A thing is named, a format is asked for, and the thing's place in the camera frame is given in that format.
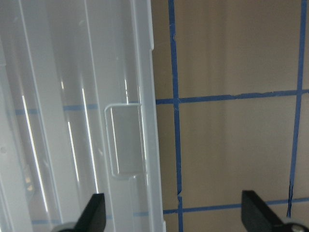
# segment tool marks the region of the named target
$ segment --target blue painter's tape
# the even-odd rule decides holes
[[[53,225],[60,225],[61,221],[60,220],[33,220],[31,221],[32,225],[48,225],[48,224],[53,224]]]
[[[299,131],[301,97],[302,97],[302,87],[303,87],[306,18],[307,18],[307,0],[302,0],[301,1],[301,16],[300,16],[297,94],[296,94],[296,107],[295,107],[295,120],[294,120],[294,132],[293,132],[293,146],[292,146],[292,158],[291,158],[291,169],[290,169],[290,185],[289,185],[289,201],[288,201],[287,217],[291,217],[293,188],[294,188],[294,180],[295,180],[298,131]]]
[[[302,94],[309,93],[309,89],[301,91]],[[213,101],[227,101],[237,99],[250,99],[250,98],[270,98],[270,97],[284,97],[284,96],[295,96],[297,90],[285,90],[285,91],[273,91],[266,93],[242,93],[239,95],[215,95],[215,96],[204,96],[204,97],[192,97],[192,98],[179,98],[178,103],[194,103],[194,102],[213,102]],[[157,105],[162,104],[174,104],[174,99],[158,99],[156,100]]]
[[[163,214],[177,214],[178,210],[177,209],[166,209],[163,210]]]
[[[155,103],[157,105],[174,104],[174,99],[157,99],[155,100]]]
[[[37,109],[28,109],[28,114],[29,115],[37,115],[39,111]],[[16,115],[24,115],[25,114],[25,109],[18,109],[15,110]]]
[[[183,232],[183,197],[178,195],[178,231]]]
[[[178,199],[178,231],[183,232],[183,198],[182,192],[182,159],[180,141],[180,116],[179,116],[179,90],[178,90],[178,68],[177,68],[177,46],[175,41],[175,9],[174,0],[169,0],[169,39],[173,76],[173,106],[175,124],[175,152],[176,152],[176,178],[177,178],[177,199]]]
[[[298,199],[293,199],[292,201],[293,203],[309,202],[309,198],[298,198]],[[279,204],[287,204],[287,203],[288,203],[288,199],[266,202],[267,205],[279,205]],[[238,209],[238,208],[241,208],[241,204],[223,204],[223,205],[213,205],[213,206],[204,206],[204,207],[184,208],[183,213],[224,210],[224,209]],[[174,213],[177,213],[177,209],[163,210],[163,214],[174,214]]]
[[[88,110],[97,110],[98,104],[88,104],[87,105]],[[63,106],[64,111],[79,111],[84,110],[84,105],[66,105]]]
[[[148,212],[138,212],[138,213],[133,213],[134,217],[148,217],[149,213]]]

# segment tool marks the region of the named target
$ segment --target grid of tape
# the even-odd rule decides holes
[[[236,99],[251,99],[251,98],[269,98],[279,96],[296,96],[295,106],[295,122],[293,134],[292,159],[290,168],[290,184],[289,184],[289,198],[287,200],[269,201],[267,204],[288,204],[287,216],[291,216],[292,203],[306,202],[309,198],[293,199],[293,186],[295,180],[295,166],[297,157],[297,142],[300,121],[301,97],[303,94],[309,93],[309,89],[303,89],[303,68],[304,68],[304,53],[305,53],[305,34],[306,34],[306,14],[307,14],[307,0],[301,1],[301,18],[300,18],[300,40],[299,40],[299,57],[298,57],[298,74],[297,74],[297,89],[288,91],[274,91],[267,93],[244,93],[240,95],[218,95],[218,96],[202,96],[192,98],[179,98],[178,91],[178,71],[177,71],[177,47],[175,41],[176,22],[174,0],[169,1],[169,31],[170,31],[170,49],[171,49],[171,65],[173,78],[173,99],[159,99],[156,104],[173,104],[174,107],[174,124],[175,124],[175,147],[176,147],[176,170],[177,170],[177,198],[178,208],[164,210],[164,214],[178,214],[179,232],[183,232],[183,213],[210,211],[220,209],[240,208],[240,204],[215,205],[195,208],[183,208],[182,192],[182,156],[181,156],[181,141],[180,141],[180,119],[179,119],[179,105],[181,103],[191,102],[210,102],[210,101],[227,101]]]

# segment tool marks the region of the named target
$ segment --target black clamp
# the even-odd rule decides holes
[[[104,193],[93,194],[73,229],[58,232],[104,232],[106,211]]]
[[[309,232],[304,225],[283,223],[252,190],[242,192],[241,221],[248,232]]]

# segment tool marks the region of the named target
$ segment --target clear plastic container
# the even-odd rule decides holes
[[[0,232],[163,232],[148,0],[0,6]]]

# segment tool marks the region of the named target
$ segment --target beige wall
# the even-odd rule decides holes
[[[156,99],[172,98],[168,0],[152,0],[152,10]],[[180,98],[296,90],[300,0],[175,0],[175,15]],[[266,201],[287,199],[295,100],[180,104],[183,207],[240,203],[243,189]],[[163,207],[177,209],[173,105],[158,105],[157,118]],[[294,198],[309,197],[308,118],[303,94]],[[287,205],[272,208],[286,215]],[[295,203],[292,216],[309,224],[309,203]],[[168,232],[178,231],[177,214],[164,217]],[[240,209],[184,213],[183,226],[245,231]]]

